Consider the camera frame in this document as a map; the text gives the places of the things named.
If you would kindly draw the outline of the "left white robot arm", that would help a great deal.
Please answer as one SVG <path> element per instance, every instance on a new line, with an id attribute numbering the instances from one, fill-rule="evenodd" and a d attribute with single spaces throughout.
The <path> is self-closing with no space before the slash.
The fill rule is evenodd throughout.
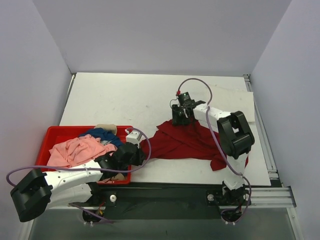
<path id="1" fill-rule="evenodd" d="M 118 173 L 130 173 L 130 165 L 140 169 L 150 156 L 138 144 L 126 142 L 115 151 L 75 167 L 47 166 L 42 171 L 42 165 L 30 166 L 30 171 L 10 192 L 19 221 L 31 221 L 59 203 L 86 202 L 95 206 L 101 201 L 101 193 L 95 189 L 98 182 Z"/>

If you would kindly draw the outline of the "dark red t-shirt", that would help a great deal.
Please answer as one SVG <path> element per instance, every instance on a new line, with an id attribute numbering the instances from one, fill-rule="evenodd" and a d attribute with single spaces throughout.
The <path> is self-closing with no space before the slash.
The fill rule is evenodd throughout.
<path id="1" fill-rule="evenodd" d="M 172 120 L 157 126 L 153 137 L 140 142 L 142 151 L 152 159 L 180 160 L 198 159 L 210 161 L 212 171 L 224 169 L 224 161 L 210 130 L 198 121 L 189 125 L 173 125 Z"/>

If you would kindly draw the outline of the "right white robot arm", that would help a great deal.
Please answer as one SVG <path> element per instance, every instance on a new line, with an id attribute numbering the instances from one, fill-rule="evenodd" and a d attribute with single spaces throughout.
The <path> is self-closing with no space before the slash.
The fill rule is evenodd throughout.
<path id="1" fill-rule="evenodd" d="M 178 104 L 171 106 L 172 124 L 187 125 L 197 121 L 210 130 L 213 140 L 226 163 L 226 174 L 222 182 L 222 205 L 243 205 L 249 201 L 245 187 L 246 160 L 255 138 L 248 121 L 241 111 L 229 112 L 210 108 L 203 101 L 191 99 L 188 92 L 176 93 Z"/>

